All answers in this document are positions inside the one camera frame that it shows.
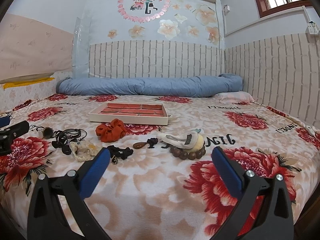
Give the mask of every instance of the brown teardrop pendant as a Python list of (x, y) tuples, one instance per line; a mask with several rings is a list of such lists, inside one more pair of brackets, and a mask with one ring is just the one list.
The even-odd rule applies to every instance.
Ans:
[(140, 143), (135, 143), (133, 145), (134, 149), (141, 149), (142, 147), (144, 147), (147, 143), (146, 142), (140, 142)]

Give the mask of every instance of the pink pillow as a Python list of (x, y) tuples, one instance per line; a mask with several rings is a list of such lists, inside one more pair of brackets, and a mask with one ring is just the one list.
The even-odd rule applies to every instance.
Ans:
[(219, 100), (221, 103), (254, 102), (253, 97), (249, 93), (243, 91), (219, 93), (212, 97)]

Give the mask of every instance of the black hair tie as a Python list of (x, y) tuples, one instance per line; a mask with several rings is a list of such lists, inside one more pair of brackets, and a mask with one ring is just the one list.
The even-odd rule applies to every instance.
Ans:
[(118, 158), (125, 160), (130, 155), (133, 154), (133, 150), (130, 149), (129, 147), (127, 147), (126, 149), (121, 149), (121, 148), (115, 147), (114, 145), (109, 145), (107, 149), (110, 152), (110, 157), (113, 164), (118, 163)]
[(158, 138), (150, 138), (147, 140), (147, 143), (150, 144), (149, 149), (154, 148), (153, 146), (158, 143)]

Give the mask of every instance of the blue gripper pad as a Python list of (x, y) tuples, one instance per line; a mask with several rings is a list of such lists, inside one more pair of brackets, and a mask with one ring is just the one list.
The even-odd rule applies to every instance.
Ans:
[(107, 169), (110, 163), (109, 150), (105, 148), (103, 152), (93, 160), (94, 163), (79, 183), (79, 195), (82, 200), (91, 196), (103, 173)]
[(213, 149), (211, 158), (230, 195), (238, 200), (241, 199), (243, 196), (242, 181), (218, 147)]

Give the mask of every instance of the floral bedspread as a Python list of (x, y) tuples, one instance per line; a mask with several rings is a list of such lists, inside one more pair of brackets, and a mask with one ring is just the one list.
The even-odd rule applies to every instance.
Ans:
[[(95, 134), (99, 123), (88, 113), (105, 101), (159, 102), (165, 105), (167, 126), (126, 124), (127, 135), (115, 143), (102, 143)], [(50, 141), (39, 138), (36, 127), (54, 130), (81, 128), (97, 147), (110, 144), (132, 147), (159, 132), (179, 135), (201, 128), (206, 155), (181, 160), (161, 148), (145, 146), (127, 160), (110, 164), (90, 198), (89, 209), (113, 239), (210, 239), (228, 217), (237, 200), (231, 197), (212, 164), (216, 146), (245, 169), (268, 178), (280, 173), (287, 184), (294, 221), (319, 183), (320, 136), (314, 138), (281, 112), (254, 103), (223, 104), (213, 98), (154, 96), (65, 96), (55, 94), (17, 106), (11, 125), (23, 120), (29, 133), (12, 145), (12, 154), (0, 157), (0, 202), (23, 229), (27, 228), (29, 202), (37, 175), (63, 176), (81, 163)], [(79, 231), (65, 199), (66, 217)], [(242, 233), (252, 226), (262, 199), (259, 197)]]

